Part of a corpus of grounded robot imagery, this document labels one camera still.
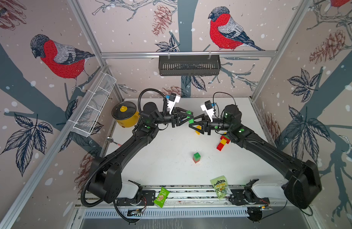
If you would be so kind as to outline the green long lego brick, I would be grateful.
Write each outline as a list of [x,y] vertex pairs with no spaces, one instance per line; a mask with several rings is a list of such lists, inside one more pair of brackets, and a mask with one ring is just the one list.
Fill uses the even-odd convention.
[[186,114],[187,114],[187,121],[188,121],[188,123],[189,123],[189,124],[193,124],[193,123],[194,123],[194,115],[193,115],[193,112],[187,111]]

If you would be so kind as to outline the green square lego brick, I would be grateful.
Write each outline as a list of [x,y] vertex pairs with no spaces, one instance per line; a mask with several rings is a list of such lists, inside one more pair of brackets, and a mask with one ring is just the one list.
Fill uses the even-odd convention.
[[201,156],[200,156],[199,153],[193,154],[193,160],[194,160],[194,161],[199,161],[200,159],[201,159]]

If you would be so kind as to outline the red long lego brick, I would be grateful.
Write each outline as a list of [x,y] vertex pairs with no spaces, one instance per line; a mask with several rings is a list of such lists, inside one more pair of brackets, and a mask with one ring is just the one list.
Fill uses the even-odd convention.
[[229,144],[230,143],[230,139],[228,137],[226,137],[225,135],[222,135],[221,138],[222,139],[225,139],[226,140],[226,144]]

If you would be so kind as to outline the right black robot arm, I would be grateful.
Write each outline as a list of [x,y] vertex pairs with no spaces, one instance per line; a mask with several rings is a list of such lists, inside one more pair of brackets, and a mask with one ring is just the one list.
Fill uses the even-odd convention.
[[303,162],[277,149],[263,140],[241,121],[242,113],[236,105],[227,105],[220,118],[199,115],[193,117],[189,127],[201,134],[212,130],[226,131],[232,143],[244,148],[274,167],[287,183],[282,186],[288,201],[300,209],[306,209],[321,192],[318,166],[308,160]]

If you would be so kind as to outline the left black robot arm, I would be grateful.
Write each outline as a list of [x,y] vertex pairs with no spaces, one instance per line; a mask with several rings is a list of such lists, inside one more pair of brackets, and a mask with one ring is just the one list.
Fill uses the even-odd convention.
[[159,124],[181,126],[194,118],[191,111],[175,107],[171,112],[160,112],[154,102],[144,105],[143,111],[132,136],[121,147],[105,157],[92,161],[88,179],[81,191],[81,203],[84,207],[94,207],[101,202],[111,203],[123,189],[122,171],[128,162],[144,147],[156,138]]

